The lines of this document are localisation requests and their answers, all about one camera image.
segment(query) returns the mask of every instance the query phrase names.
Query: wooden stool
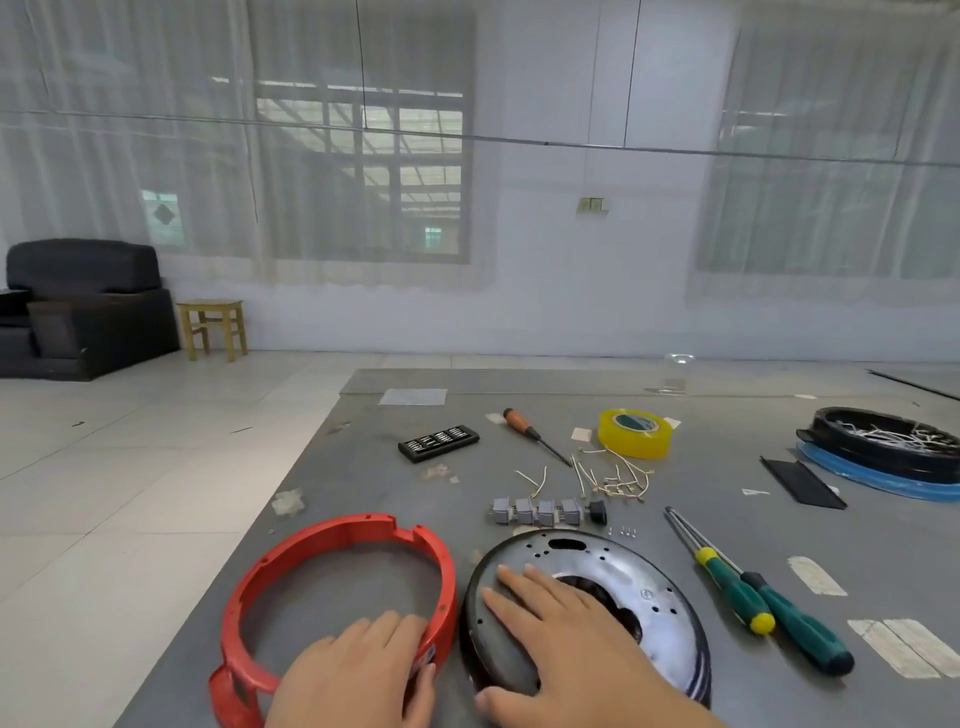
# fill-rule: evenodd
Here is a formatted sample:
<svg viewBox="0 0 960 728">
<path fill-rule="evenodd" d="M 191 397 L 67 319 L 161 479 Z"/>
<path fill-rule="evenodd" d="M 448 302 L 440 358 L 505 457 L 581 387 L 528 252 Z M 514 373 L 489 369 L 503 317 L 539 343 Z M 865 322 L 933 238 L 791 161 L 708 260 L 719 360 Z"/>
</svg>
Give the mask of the wooden stool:
<svg viewBox="0 0 960 728">
<path fill-rule="evenodd" d="M 210 353 L 210 327 L 223 327 L 224 340 L 227 344 L 227 361 L 233 361 L 233 334 L 240 337 L 240 351 L 247 355 L 247 330 L 243 323 L 243 302 L 242 301 L 209 301 L 197 299 L 196 301 L 183 301 L 177 304 L 177 311 L 180 313 L 180 324 L 183 326 L 183 343 L 186 345 L 186 355 L 190 361 L 197 360 L 197 348 L 193 344 L 193 337 L 200 334 L 204 342 L 204 353 Z M 200 322 L 196 325 L 190 320 L 190 312 L 196 311 Z M 219 318 L 209 319 L 206 314 L 220 314 Z"/>
</svg>

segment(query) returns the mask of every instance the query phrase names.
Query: wall outlet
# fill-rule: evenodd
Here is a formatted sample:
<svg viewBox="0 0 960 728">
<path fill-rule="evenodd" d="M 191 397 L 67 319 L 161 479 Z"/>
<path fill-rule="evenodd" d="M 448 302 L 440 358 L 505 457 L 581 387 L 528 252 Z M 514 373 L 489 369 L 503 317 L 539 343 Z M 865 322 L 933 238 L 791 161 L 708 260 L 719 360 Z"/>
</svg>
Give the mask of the wall outlet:
<svg viewBox="0 0 960 728">
<path fill-rule="evenodd" d="M 581 197 L 577 212 L 610 212 L 610 201 L 606 197 Z"/>
</svg>

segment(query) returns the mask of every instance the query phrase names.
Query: roll of tape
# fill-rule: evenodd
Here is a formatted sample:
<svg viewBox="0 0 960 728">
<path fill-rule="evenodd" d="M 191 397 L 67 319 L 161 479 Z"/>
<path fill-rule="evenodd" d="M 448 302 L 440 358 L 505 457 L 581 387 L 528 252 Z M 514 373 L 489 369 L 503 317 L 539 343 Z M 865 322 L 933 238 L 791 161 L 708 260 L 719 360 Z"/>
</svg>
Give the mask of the roll of tape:
<svg viewBox="0 0 960 728">
<path fill-rule="evenodd" d="M 636 409 L 608 409 L 600 415 L 597 439 L 625 457 L 657 460 L 670 450 L 673 427 L 666 420 Z"/>
</svg>

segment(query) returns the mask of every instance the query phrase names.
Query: person's left hand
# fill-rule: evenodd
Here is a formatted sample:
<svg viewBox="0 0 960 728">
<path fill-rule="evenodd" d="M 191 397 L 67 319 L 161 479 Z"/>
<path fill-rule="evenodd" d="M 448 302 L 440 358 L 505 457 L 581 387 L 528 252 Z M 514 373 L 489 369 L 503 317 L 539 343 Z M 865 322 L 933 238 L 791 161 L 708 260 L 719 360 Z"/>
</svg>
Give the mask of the person's left hand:
<svg viewBox="0 0 960 728">
<path fill-rule="evenodd" d="M 266 728 L 427 728 L 436 698 L 437 667 L 417 676 L 403 712 L 403 695 L 426 628 L 420 617 L 387 612 L 360 619 L 334 639 L 311 644 L 280 681 Z"/>
</svg>

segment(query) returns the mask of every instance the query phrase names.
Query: white wall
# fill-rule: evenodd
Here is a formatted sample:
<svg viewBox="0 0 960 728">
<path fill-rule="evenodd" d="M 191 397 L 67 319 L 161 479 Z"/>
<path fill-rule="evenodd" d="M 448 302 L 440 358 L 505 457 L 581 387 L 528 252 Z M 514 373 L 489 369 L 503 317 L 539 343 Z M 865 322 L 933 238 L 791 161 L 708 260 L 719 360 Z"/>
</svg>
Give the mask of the white wall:
<svg viewBox="0 0 960 728">
<path fill-rule="evenodd" d="M 628 145 L 710 148 L 735 5 L 643 0 L 631 91 L 636 8 L 636 0 L 480 5 L 476 132 L 622 144 L 626 131 Z M 955 304 L 691 296 L 708 165 L 692 156 L 477 143 L 469 284 L 171 285 L 181 297 L 243 298 L 252 345 L 262 349 L 960 356 L 950 335 Z M 608 197 L 610 213 L 577 215 L 585 195 Z"/>
</svg>

